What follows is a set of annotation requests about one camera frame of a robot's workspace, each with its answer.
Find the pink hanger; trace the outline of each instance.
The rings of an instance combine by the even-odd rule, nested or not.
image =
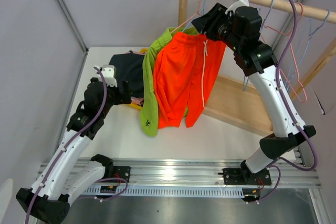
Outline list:
[[[298,2],[298,4],[301,6],[301,9],[302,9],[301,16],[300,16],[300,18],[299,18],[299,20],[298,20],[298,23],[299,23],[300,20],[301,20],[302,17],[303,17],[303,13],[304,13],[304,11],[305,11],[305,8],[304,8],[304,6],[303,6],[300,2]],[[272,29],[273,31],[276,31],[277,33],[282,34],[282,35],[285,35],[285,36],[290,35],[290,34],[292,33],[292,31],[293,31],[293,28],[292,28],[288,33],[285,34],[285,33],[282,33],[281,31],[278,31],[277,29],[275,29],[275,28],[273,28],[273,27],[265,26],[265,25],[264,25],[264,27],[265,27],[265,28],[270,28],[270,29]],[[289,84],[290,88],[291,88],[292,91],[294,92],[294,94],[295,94],[295,96],[297,97],[297,99],[299,100],[299,102],[301,102],[301,103],[305,103],[305,102],[307,101],[308,98],[307,98],[306,91],[305,91],[305,89],[304,89],[304,87],[303,87],[303,84],[302,84],[301,81],[300,81],[300,72],[299,72],[299,69],[298,69],[298,65],[297,65],[297,63],[296,63],[296,59],[295,59],[295,55],[294,55],[294,51],[293,51],[293,46],[292,46],[292,44],[290,44],[290,51],[291,51],[291,53],[292,53],[292,57],[293,57],[293,61],[294,61],[294,65],[295,65],[296,72],[298,73],[297,81],[298,81],[298,83],[301,85],[302,90],[303,90],[303,93],[304,93],[304,100],[301,100],[301,99],[299,98],[299,96],[298,96],[298,94],[296,93],[295,89],[294,89],[293,86],[290,84],[290,82],[287,80],[287,77],[286,77],[286,75],[284,74],[284,72],[282,71],[282,69],[281,69],[280,71],[281,71],[281,73],[282,73],[282,77],[287,81],[287,83]]]
[[[199,11],[201,9],[201,2],[202,0],[198,1],[198,8],[197,8],[197,12],[191,16],[190,18],[188,18],[185,22],[183,22],[182,24],[180,24],[178,27],[176,27],[174,30],[171,31],[170,34],[172,34],[173,32],[175,32],[177,29],[179,29],[181,26],[183,26],[185,23],[189,22],[191,19],[193,19],[196,15],[200,15]]]

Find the gray floor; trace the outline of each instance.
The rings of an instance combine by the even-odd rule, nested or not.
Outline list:
[[[279,189],[260,205],[228,198],[78,199],[63,224],[317,224],[308,190]]]

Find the white clamp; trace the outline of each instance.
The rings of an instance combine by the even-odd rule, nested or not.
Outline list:
[[[237,0],[232,5],[230,5],[230,7],[225,11],[225,14],[228,14],[228,12],[230,10],[232,10],[233,12],[235,12],[236,9],[238,7],[241,7],[241,6],[250,6],[250,4],[249,4],[248,0]]]
[[[107,86],[110,86],[110,87],[118,86],[117,80],[115,79],[116,70],[117,70],[116,67],[113,65],[103,65],[101,67],[101,73],[103,74],[105,78],[105,82]]]

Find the black mounting bracket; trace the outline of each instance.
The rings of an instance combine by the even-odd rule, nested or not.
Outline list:
[[[264,183],[265,186],[270,186],[272,184],[271,176],[269,174],[269,170],[267,169],[263,169],[260,172],[256,173],[254,178],[250,179],[249,181],[246,181],[244,179],[241,171],[241,168],[223,168],[223,172],[218,174],[223,176],[225,185],[260,186],[261,184],[259,179],[261,179],[262,183]]]
[[[130,166],[115,166],[113,169],[113,176],[118,174],[121,178],[125,179],[128,183],[130,182],[131,167]]]

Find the clothing pile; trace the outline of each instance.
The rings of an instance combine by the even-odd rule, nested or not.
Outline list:
[[[192,127],[202,113],[221,67],[225,44],[207,40],[192,27],[168,28],[144,54],[114,55],[118,82],[128,81],[132,102],[142,105],[142,130]]]

